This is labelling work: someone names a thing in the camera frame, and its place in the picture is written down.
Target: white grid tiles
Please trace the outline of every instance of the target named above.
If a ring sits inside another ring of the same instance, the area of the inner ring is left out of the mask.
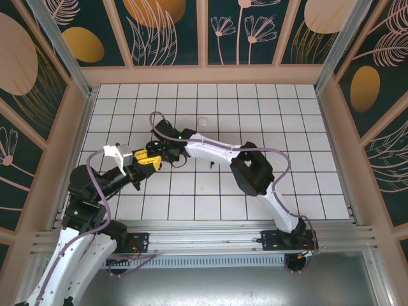
[[[103,84],[79,162],[84,164],[92,151],[106,144],[144,148],[152,139],[149,113],[155,110],[179,131],[190,128],[225,143],[250,141],[282,150],[289,154],[292,170],[277,187],[288,207],[311,219],[349,218],[312,85]],[[205,126],[198,126],[203,120]],[[271,152],[266,157],[278,177],[286,169],[286,160]],[[115,163],[98,156],[92,166],[104,172]],[[239,190],[228,167],[210,167],[204,160],[188,159],[182,168],[164,164],[141,188],[138,192],[126,186],[110,200],[113,217],[271,219],[267,208]]]

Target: leaf pattern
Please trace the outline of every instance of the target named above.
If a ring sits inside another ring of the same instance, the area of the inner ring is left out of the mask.
[[[177,56],[177,33],[173,19],[156,2],[156,9],[147,0],[141,0],[143,11],[134,0],[130,7],[139,22],[127,21],[133,32],[132,58],[137,66],[174,64]]]
[[[377,66],[397,67],[408,55],[408,32],[385,34],[372,53]]]
[[[56,24],[67,26],[80,11],[78,0],[44,0]]]
[[[394,133],[372,140],[366,153],[382,192],[408,189],[408,121]]]
[[[408,0],[395,0],[388,11],[387,27],[391,32],[399,34],[408,28]]]

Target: black bracket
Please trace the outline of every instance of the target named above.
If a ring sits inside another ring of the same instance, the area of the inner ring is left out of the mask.
[[[288,250],[305,250],[309,249],[309,245],[313,245],[313,235],[310,229],[306,229],[303,233],[299,236],[297,243],[293,245],[288,245],[284,243],[282,239],[282,231],[274,230],[274,231],[262,231],[261,238],[257,239],[256,241],[262,244],[262,248],[264,251],[288,251]]]
[[[115,250],[116,254],[147,253],[149,248],[149,233],[128,233],[127,242],[122,248]]]

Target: purple cable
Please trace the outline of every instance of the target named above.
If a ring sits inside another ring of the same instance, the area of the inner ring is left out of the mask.
[[[282,173],[282,175],[280,175],[275,182],[273,182],[272,184],[272,192],[275,195],[275,199],[277,200],[277,202],[279,203],[279,205],[282,207],[282,209],[285,211],[285,213],[291,215],[292,217],[295,218],[302,218],[305,219],[307,221],[307,223],[309,224],[310,230],[312,231],[312,235],[313,235],[313,243],[314,243],[314,248],[317,249],[317,238],[316,238],[316,233],[314,232],[313,229],[313,225],[310,221],[310,219],[305,216],[305,215],[296,215],[292,212],[290,212],[290,210],[288,210],[285,205],[281,202],[281,200],[279,199],[279,197],[276,195],[276,184],[286,175],[288,174],[288,172],[291,169],[291,160],[289,159],[289,156],[287,156],[285,153],[277,150],[277,149],[271,149],[271,148],[231,148],[225,145],[220,145],[219,143],[216,142],[211,142],[211,141],[207,141],[207,140],[199,140],[199,139],[178,139],[178,138],[172,138],[169,137],[167,135],[162,134],[159,130],[156,129],[156,127],[154,126],[154,119],[153,117],[155,115],[160,115],[164,120],[165,117],[161,112],[152,112],[149,116],[149,121],[150,121],[150,125],[152,126],[153,130],[155,133],[157,133],[158,135],[160,135],[163,138],[166,138],[168,140],[171,140],[173,142],[201,142],[201,143],[206,143],[208,145],[213,145],[215,147],[224,149],[224,150],[230,150],[230,151],[237,151],[237,152],[254,152],[254,151],[266,151],[266,152],[273,152],[273,153],[277,153],[283,157],[285,157],[286,161],[288,162],[288,166],[286,167],[285,171]]]
[[[50,271],[48,272],[47,276],[45,277],[44,283],[43,283],[43,285],[42,285],[42,287],[41,287],[40,293],[39,293],[38,296],[37,296],[36,303],[34,304],[34,306],[38,306],[38,305],[41,303],[41,299],[43,298],[43,295],[44,295],[44,293],[45,293],[45,288],[47,287],[48,283],[50,282],[51,276],[52,276],[52,274],[53,274],[55,268],[57,267],[59,260],[64,256],[64,253],[65,253],[65,251],[68,249],[68,247],[70,247],[70,246],[71,246],[74,242],[76,242],[78,239],[81,239],[82,237],[84,237],[84,236],[86,236],[86,235],[94,234],[94,233],[96,233],[96,232],[98,232],[98,231],[103,230],[105,227],[108,226],[108,224],[109,224],[109,222],[110,222],[110,220],[111,220],[111,217],[112,217],[112,216],[111,216],[111,213],[110,213],[108,201],[106,200],[105,195],[103,194],[103,191],[102,191],[102,189],[100,188],[98,182],[96,182],[96,178],[95,178],[95,176],[94,176],[94,174],[93,174],[93,172],[92,172],[92,168],[91,168],[91,159],[92,159],[94,156],[96,156],[96,155],[98,155],[98,154],[100,154],[100,153],[103,153],[103,152],[104,152],[104,150],[102,149],[102,150],[99,150],[99,151],[97,151],[97,152],[93,152],[93,153],[88,157],[88,159],[87,159],[87,170],[88,170],[89,177],[91,178],[91,181],[92,181],[92,183],[93,183],[94,186],[95,186],[96,191],[98,192],[99,196],[100,196],[101,199],[102,199],[102,202],[103,202],[103,204],[104,204],[104,206],[105,206],[105,208],[106,208],[106,212],[107,212],[107,214],[108,214],[108,217],[107,217],[106,221],[105,221],[101,226],[99,226],[99,227],[97,227],[97,228],[94,228],[94,229],[92,229],[92,230],[90,230],[90,231],[86,231],[85,233],[82,233],[81,235],[76,236],[75,238],[71,239],[71,240],[61,249],[60,253],[58,254],[57,259],[54,261],[54,263],[53,263],[52,266],[51,266]]]

